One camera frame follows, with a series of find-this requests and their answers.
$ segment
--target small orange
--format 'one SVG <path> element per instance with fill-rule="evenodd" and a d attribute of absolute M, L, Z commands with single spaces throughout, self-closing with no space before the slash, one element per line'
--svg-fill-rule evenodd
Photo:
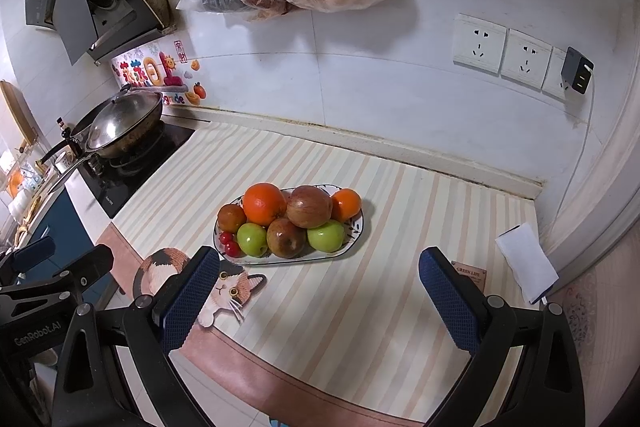
<path fill-rule="evenodd" d="M 362 207 L 362 200 L 355 190 L 350 188 L 341 188 L 333 196 L 333 210 L 331 211 L 331 219 L 344 223 L 350 217 L 355 216 Z"/>
<path fill-rule="evenodd" d="M 275 219 L 285 215 L 287 201 L 275 185 L 257 183 L 244 193 L 242 209 L 250 223 L 268 227 Z"/>

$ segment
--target cat illustration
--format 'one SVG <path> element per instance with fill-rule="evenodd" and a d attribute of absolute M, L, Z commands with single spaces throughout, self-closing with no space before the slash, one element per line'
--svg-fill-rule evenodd
<path fill-rule="evenodd" d="M 134 298 L 144 294 L 155 295 L 164 281 L 180 273 L 188 262 L 187 255 L 177 248 L 162 248 L 151 254 L 142 262 L 133 279 Z M 241 266 L 221 259 L 220 275 L 198 315 L 198 323 L 205 328 L 210 327 L 219 310 L 232 312 L 241 323 L 244 320 L 242 306 L 266 282 L 264 275 L 248 275 Z"/>

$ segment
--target plate of fruit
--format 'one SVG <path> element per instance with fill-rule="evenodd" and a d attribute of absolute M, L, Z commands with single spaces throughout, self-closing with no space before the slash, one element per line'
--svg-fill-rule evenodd
<path fill-rule="evenodd" d="M 258 183 L 220 208 L 213 244 L 245 266 L 302 263 L 342 255 L 363 225 L 362 202 L 350 188 Z"/>

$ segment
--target screw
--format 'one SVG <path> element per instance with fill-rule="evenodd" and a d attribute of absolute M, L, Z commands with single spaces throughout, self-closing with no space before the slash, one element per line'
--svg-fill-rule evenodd
<path fill-rule="evenodd" d="M 497 295 L 489 295 L 486 298 L 486 302 L 491 308 L 502 308 L 504 306 L 504 299 Z"/>
<path fill-rule="evenodd" d="M 149 306 L 149 304 L 151 304 L 152 300 L 153 299 L 151 298 L 151 295 L 141 295 L 140 297 L 138 297 L 135 300 L 134 303 L 136 305 L 136 308 L 142 309 L 142 308 L 146 308 L 147 306 Z"/>
<path fill-rule="evenodd" d="M 560 304 L 552 302 L 551 304 L 549 304 L 549 311 L 554 315 L 562 315 L 562 306 Z"/>
<path fill-rule="evenodd" d="M 82 315 L 86 315 L 91 309 L 91 304 L 80 304 L 78 308 L 76 308 L 76 313 L 82 317 Z"/>

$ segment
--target power adapter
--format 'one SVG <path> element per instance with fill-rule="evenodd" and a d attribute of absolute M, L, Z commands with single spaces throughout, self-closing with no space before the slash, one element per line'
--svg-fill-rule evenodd
<path fill-rule="evenodd" d="M 580 94 L 587 91 L 587 86 L 591 80 L 593 62 L 586 58 L 579 51 L 568 48 L 564 65 L 562 65 L 562 79 L 569 86 L 573 87 Z"/>

